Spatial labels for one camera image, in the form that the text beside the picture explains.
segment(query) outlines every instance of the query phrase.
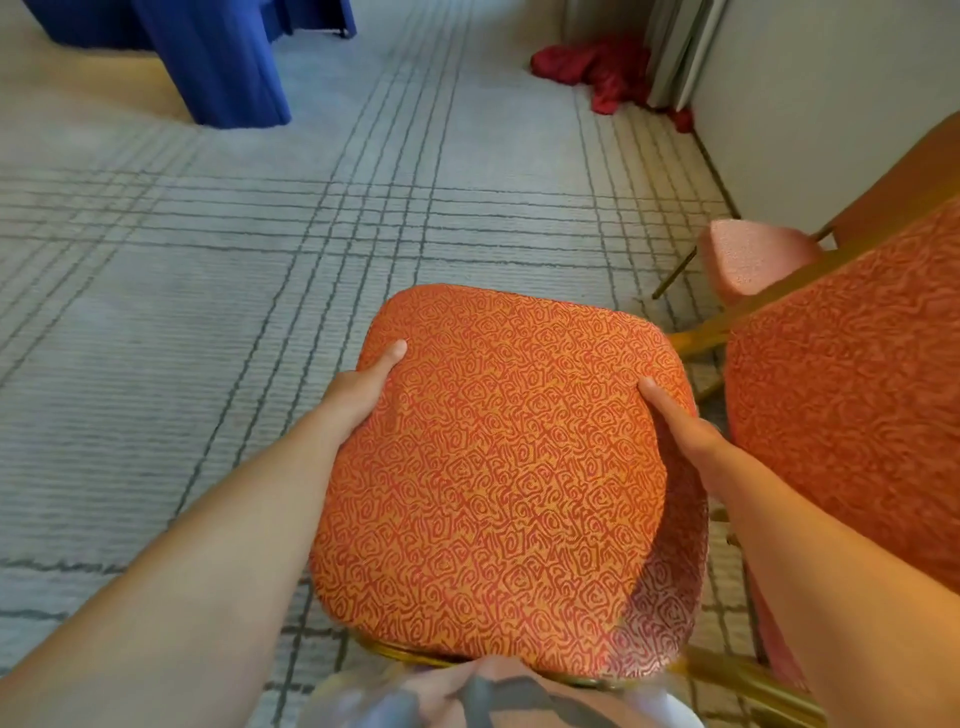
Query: floor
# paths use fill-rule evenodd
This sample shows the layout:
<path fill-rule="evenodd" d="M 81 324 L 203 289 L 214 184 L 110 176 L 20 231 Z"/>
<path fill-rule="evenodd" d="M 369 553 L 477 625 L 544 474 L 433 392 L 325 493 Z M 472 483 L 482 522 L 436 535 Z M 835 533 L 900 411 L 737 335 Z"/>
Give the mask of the floor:
<path fill-rule="evenodd" d="M 692 137 L 524 70 L 562 3 L 356 0 L 357 38 L 276 44 L 294 123 L 224 133 L 155 58 L 55 47 L 0 0 L 0 674 L 352 367 L 390 294 L 469 283 L 666 330 L 717 311 L 695 266 L 649 301 L 728 214 Z M 694 642 L 753 651 L 720 531 Z M 251 725 L 370 662 L 304 583 Z"/>

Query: chair cushion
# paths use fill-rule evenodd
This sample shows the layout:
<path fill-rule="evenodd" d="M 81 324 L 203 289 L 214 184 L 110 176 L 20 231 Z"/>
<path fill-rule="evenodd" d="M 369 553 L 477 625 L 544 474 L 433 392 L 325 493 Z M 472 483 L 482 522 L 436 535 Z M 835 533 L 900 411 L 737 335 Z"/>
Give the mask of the chair cushion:
<path fill-rule="evenodd" d="M 636 382 L 695 411 L 646 321 L 450 285 L 377 314 L 370 365 L 409 343 L 341 448 L 313 547 L 329 614 L 382 642 L 634 677 L 693 627 L 707 555 L 696 472 Z"/>
<path fill-rule="evenodd" d="M 697 245 L 710 284 L 725 306 L 756 295 L 823 255 L 817 242 L 798 230 L 749 220 L 714 220 Z"/>

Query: forearm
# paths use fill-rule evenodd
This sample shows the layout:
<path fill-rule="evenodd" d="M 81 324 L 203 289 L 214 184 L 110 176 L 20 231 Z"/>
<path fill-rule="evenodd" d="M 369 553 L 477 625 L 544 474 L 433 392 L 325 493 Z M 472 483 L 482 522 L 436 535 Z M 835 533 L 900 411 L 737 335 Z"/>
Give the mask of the forearm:
<path fill-rule="evenodd" d="M 753 457 L 701 469 L 814 693 L 837 725 L 953 724 L 960 596 L 827 515 Z"/>
<path fill-rule="evenodd" d="M 47 701 L 37 725 L 242 724 L 338 446 L 317 410 L 198 500 L 0 682 L 0 723 Z"/>

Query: blue fabric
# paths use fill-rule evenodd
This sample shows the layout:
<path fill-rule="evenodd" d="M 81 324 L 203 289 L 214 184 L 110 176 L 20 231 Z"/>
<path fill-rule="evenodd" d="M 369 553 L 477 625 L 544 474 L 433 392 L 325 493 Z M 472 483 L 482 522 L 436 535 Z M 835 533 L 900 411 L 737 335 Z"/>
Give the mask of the blue fabric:
<path fill-rule="evenodd" d="M 156 50 L 194 120 L 290 122 L 270 43 L 297 28 L 356 35 L 349 0 L 25 0 L 52 40 Z"/>

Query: red fabric on floor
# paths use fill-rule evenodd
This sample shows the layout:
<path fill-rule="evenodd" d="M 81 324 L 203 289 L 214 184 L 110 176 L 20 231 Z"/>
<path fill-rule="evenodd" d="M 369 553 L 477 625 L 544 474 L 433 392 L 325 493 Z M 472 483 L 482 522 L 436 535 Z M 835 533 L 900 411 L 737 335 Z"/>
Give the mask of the red fabric on floor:
<path fill-rule="evenodd" d="M 644 81 L 650 51 L 643 41 L 609 36 L 585 45 L 551 45 L 533 55 L 535 76 L 560 84 L 593 86 L 590 104 L 596 113 L 611 114 L 625 101 L 643 106 L 650 88 Z"/>

